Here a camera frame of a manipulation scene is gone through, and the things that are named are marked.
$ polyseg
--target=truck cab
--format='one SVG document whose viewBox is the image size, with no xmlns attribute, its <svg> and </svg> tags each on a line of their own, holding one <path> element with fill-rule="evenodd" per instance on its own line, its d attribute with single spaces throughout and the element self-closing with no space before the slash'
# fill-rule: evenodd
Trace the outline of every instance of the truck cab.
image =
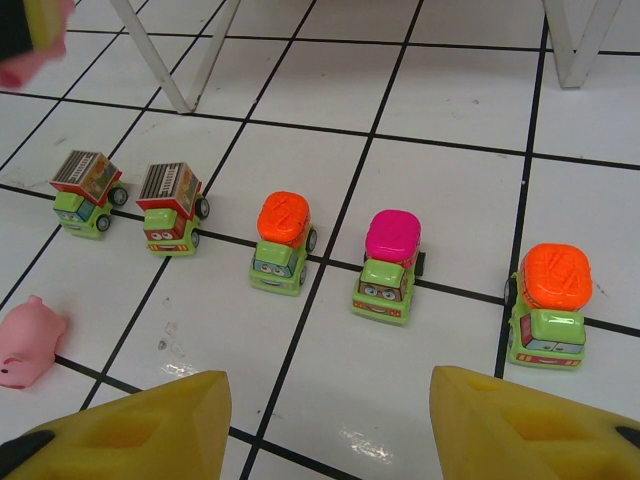
<svg viewBox="0 0 640 480">
<path fill-rule="evenodd" d="M 307 255 L 318 235 L 311 226 L 306 199 L 297 193 L 275 192 L 267 197 L 258 217 L 261 240 L 251 259 L 252 287 L 296 296 L 307 276 Z"/>
<path fill-rule="evenodd" d="M 511 307 L 508 359 L 540 368 L 573 370 L 586 346 L 584 316 L 591 297 L 589 263 L 570 245 L 542 244 L 525 256 L 505 285 Z"/>
<path fill-rule="evenodd" d="M 353 313 L 403 325 L 409 320 L 416 276 L 424 269 L 420 221 L 401 210 L 383 210 L 371 221 L 365 262 L 353 289 Z"/>
</svg>

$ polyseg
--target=toy dump truck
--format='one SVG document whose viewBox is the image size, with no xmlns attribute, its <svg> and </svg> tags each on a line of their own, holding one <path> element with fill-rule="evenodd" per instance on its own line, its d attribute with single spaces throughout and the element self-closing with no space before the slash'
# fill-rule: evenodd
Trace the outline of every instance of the toy dump truck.
<svg viewBox="0 0 640 480">
<path fill-rule="evenodd" d="M 415 278 L 424 272 L 420 233 L 420 220 L 409 212 L 384 210 L 373 217 L 365 240 L 364 268 L 353 289 L 354 313 L 407 323 Z"/>
<path fill-rule="evenodd" d="M 511 308 L 509 361 L 529 367 L 578 367 L 587 341 L 578 310 L 592 290 L 589 260 L 581 250 L 552 243 L 532 248 L 504 288 L 505 304 Z"/>
<path fill-rule="evenodd" d="M 50 182 L 58 190 L 53 210 L 65 231 L 100 238 L 111 226 L 113 206 L 122 206 L 129 198 L 121 175 L 101 153 L 71 152 Z"/>
<path fill-rule="evenodd" d="M 262 240 L 251 261 L 251 286 L 282 295 L 299 295 L 307 274 L 307 254 L 318 240 L 318 233 L 311 226 L 309 204 L 297 193 L 272 193 L 258 217 L 258 232 Z"/>
<path fill-rule="evenodd" d="M 136 202 L 144 210 L 144 233 L 151 253 L 185 256 L 196 253 L 200 220 L 209 216 L 202 182 L 182 163 L 151 165 Z"/>
</svg>

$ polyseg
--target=pink pig toy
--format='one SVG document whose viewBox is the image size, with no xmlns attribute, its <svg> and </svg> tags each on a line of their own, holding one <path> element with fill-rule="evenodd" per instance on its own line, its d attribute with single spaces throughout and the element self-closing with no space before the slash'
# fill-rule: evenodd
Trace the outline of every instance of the pink pig toy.
<svg viewBox="0 0 640 480">
<path fill-rule="evenodd" d="M 65 319 L 31 295 L 11 310 L 0 324 L 0 386 L 23 389 L 55 361 Z"/>
</svg>

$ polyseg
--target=black wheel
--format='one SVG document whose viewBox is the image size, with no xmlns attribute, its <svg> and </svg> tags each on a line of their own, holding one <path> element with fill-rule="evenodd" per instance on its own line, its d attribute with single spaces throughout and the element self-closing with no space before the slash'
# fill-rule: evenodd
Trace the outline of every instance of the black wheel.
<svg viewBox="0 0 640 480">
<path fill-rule="evenodd" d="M 513 307 L 516 304 L 517 295 L 518 282 L 515 278 L 509 278 L 504 284 L 504 304 L 507 307 Z"/>
<path fill-rule="evenodd" d="M 418 253 L 418 259 L 416 260 L 416 277 L 421 277 L 424 275 L 424 262 L 427 259 L 427 254 L 424 252 Z"/>
<path fill-rule="evenodd" d="M 109 190 L 109 201 L 116 207 L 121 207 L 129 199 L 129 193 L 122 187 L 115 187 Z"/>
<path fill-rule="evenodd" d="M 198 218 L 204 220 L 209 216 L 210 211 L 209 200 L 207 200 L 206 198 L 199 198 L 198 200 L 196 200 L 196 215 L 198 216 Z"/>
<path fill-rule="evenodd" d="M 99 232 L 106 232 L 107 230 L 109 230 L 110 226 L 111 219 L 109 218 L 109 215 L 100 215 L 96 220 L 96 228 Z"/>
<path fill-rule="evenodd" d="M 318 242 L 318 232 L 316 232 L 315 228 L 309 230 L 309 235 L 307 235 L 307 253 L 313 252 L 313 249 L 316 248 L 316 243 Z"/>
<path fill-rule="evenodd" d="M 200 245 L 200 234 L 195 230 L 191 231 L 191 244 L 193 248 L 198 248 L 198 245 Z"/>
</svg>

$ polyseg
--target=white table leg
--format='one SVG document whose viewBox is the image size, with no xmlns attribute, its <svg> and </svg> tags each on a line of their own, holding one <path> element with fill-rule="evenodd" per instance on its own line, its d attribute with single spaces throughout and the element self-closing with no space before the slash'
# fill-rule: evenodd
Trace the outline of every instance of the white table leg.
<svg viewBox="0 0 640 480">
<path fill-rule="evenodd" d="M 622 0 L 597 0 L 575 52 L 563 0 L 542 1 L 549 22 L 560 86 L 581 87 L 598 56 Z"/>
<path fill-rule="evenodd" d="M 110 1 L 116 13 L 122 20 L 122 23 L 124 23 L 125 27 L 129 31 L 129 35 L 138 47 L 138 50 L 140 50 L 140 53 L 147 62 L 151 72 L 153 72 L 153 75 L 156 77 L 160 87 L 162 87 L 162 90 L 169 98 L 173 108 L 175 108 L 178 113 L 193 112 L 198 106 L 202 92 L 207 86 L 213 66 L 218 59 L 220 49 L 224 44 L 231 22 L 233 22 L 233 18 L 235 17 L 238 6 L 240 5 L 240 0 L 227 0 L 222 18 L 216 27 L 215 34 L 211 39 L 211 44 L 205 53 L 202 65 L 198 69 L 198 73 L 196 74 L 193 85 L 186 99 L 182 95 L 178 85 L 176 85 L 176 82 L 171 77 L 171 72 L 169 72 L 169 69 L 162 61 L 162 58 L 158 54 L 153 42 L 149 38 L 149 34 L 144 29 L 144 26 L 136 15 L 131 3 L 129 3 L 129 0 Z"/>
</svg>

